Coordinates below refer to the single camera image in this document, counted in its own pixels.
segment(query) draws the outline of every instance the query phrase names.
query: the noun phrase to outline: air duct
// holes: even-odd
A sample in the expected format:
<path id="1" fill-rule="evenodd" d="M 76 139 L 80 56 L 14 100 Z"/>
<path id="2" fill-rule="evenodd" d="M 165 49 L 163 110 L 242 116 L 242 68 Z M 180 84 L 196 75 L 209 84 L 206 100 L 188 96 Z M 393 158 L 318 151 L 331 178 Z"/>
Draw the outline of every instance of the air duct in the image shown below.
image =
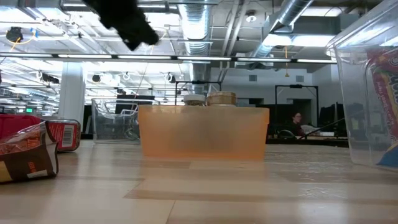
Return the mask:
<path id="1" fill-rule="evenodd" d="M 266 57 L 274 47 L 267 42 L 267 36 L 271 32 L 291 33 L 293 32 L 294 22 L 303 14 L 307 7 L 311 5 L 313 0 L 285 0 L 282 3 L 280 11 L 267 17 L 263 27 L 264 40 L 250 55 L 250 57 Z M 258 63 L 249 65 L 251 69 L 258 66 Z"/>
<path id="2" fill-rule="evenodd" d="M 178 6 L 182 17 L 182 30 L 188 40 L 207 40 L 210 29 L 211 7 L 204 4 L 182 4 Z M 208 55 L 209 43 L 186 42 L 188 55 Z M 191 63 L 190 78 L 193 81 L 208 81 L 210 78 L 210 65 L 207 63 Z M 193 85 L 193 91 L 201 94 L 202 88 Z"/>

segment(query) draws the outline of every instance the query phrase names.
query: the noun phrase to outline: clear plastic bin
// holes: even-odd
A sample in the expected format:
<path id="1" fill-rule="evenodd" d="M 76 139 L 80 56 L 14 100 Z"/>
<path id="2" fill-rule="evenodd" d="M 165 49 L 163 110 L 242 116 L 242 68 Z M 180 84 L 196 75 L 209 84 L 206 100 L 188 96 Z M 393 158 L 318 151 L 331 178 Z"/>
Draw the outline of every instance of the clear plastic bin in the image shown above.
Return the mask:
<path id="1" fill-rule="evenodd" d="M 159 105 L 155 100 L 92 99 L 95 143 L 140 144 L 139 105 Z"/>
<path id="2" fill-rule="evenodd" d="M 353 162 L 398 166 L 398 1 L 385 0 L 330 41 Z"/>

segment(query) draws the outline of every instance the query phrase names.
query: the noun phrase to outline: table surface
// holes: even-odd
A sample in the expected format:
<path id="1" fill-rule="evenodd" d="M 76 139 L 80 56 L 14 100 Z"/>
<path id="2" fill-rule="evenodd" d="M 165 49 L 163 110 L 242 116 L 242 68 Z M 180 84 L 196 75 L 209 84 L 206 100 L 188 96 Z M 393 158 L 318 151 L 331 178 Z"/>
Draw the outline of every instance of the table surface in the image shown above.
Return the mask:
<path id="1" fill-rule="evenodd" d="M 398 223 L 398 173 L 346 148 L 270 145 L 264 162 L 150 159 L 82 141 L 54 179 L 0 185 L 3 223 Z"/>

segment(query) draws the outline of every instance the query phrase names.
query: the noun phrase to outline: ceiling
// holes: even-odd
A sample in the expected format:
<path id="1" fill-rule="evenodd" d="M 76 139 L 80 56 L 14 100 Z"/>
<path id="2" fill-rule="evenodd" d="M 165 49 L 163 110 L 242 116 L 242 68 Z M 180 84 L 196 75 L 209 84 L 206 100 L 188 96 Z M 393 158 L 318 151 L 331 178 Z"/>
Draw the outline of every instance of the ceiling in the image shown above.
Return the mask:
<path id="1" fill-rule="evenodd" d="M 81 4 L 80 0 L 65 0 L 66 5 Z M 356 8 L 355 1 L 321 0 L 314 1 L 302 14 L 303 20 L 307 18 L 330 19 L 348 13 L 358 14 L 363 8 Z M 377 4 L 368 1 L 368 7 Z M 220 0 L 212 5 L 211 9 L 211 43 L 210 55 L 220 56 L 223 42 L 227 33 L 228 21 L 234 5 L 234 0 Z M 232 46 L 232 55 L 237 53 L 247 54 L 252 52 L 262 42 L 262 27 L 267 15 L 271 15 L 280 9 L 281 1 L 250 1 L 248 10 L 255 10 L 256 20 L 246 21 L 244 17 L 241 24 L 239 40 Z M 107 30 L 98 20 L 98 16 L 86 10 L 68 11 L 66 7 L 58 10 L 42 8 L 41 15 L 34 19 L 32 12 L 21 10 L 18 7 L 0 6 L 0 52 L 15 53 L 48 53 L 48 54 L 138 54 L 138 55 L 185 55 L 185 39 L 181 28 L 181 20 L 178 14 L 147 13 L 147 20 L 157 31 L 161 41 L 155 46 L 141 45 L 131 52 L 119 38 L 115 30 Z M 6 39 L 6 32 L 10 27 L 21 27 L 24 35 L 22 43 L 14 45 Z M 311 33 L 311 26 L 306 26 Z M 325 55 L 324 47 L 306 47 L 288 45 L 286 47 L 274 47 L 273 57 L 288 58 L 315 58 L 329 59 Z M 24 60 L 23 58 L 0 58 L 2 70 L 2 85 L 47 85 L 38 78 L 46 73 L 62 81 L 62 61 L 51 60 Z M 188 63 L 127 63 L 127 62 L 83 62 L 88 72 L 87 86 L 93 87 L 86 91 L 90 96 L 115 96 L 116 90 L 95 89 L 96 86 L 120 85 L 121 87 L 138 87 L 141 78 L 142 88 L 173 88 L 174 84 L 167 81 L 167 74 L 175 76 L 176 80 L 190 80 Z M 212 67 L 218 67 L 219 63 L 212 63 Z M 283 68 L 283 63 L 276 63 L 274 68 Z M 307 68 L 311 65 L 292 65 L 291 68 Z M 106 77 L 108 82 L 95 83 L 93 75 Z M 30 92 L 59 94 L 57 88 L 30 88 Z M 150 92 L 161 96 L 174 95 L 174 91 Z"/>

